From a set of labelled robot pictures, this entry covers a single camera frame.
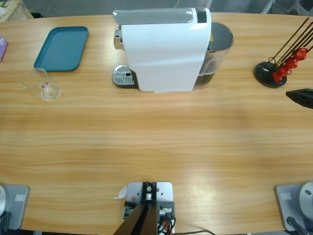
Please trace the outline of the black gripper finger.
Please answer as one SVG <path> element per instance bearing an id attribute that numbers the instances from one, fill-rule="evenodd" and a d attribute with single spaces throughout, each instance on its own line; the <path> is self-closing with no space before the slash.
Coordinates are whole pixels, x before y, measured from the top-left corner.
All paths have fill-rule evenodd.
<path id="1" fill-rule="evenodd" d="M 313 90 L 309 88 L 287 91 L 286 96 L 295 103 L 306 107 L 313 108 Z"/>

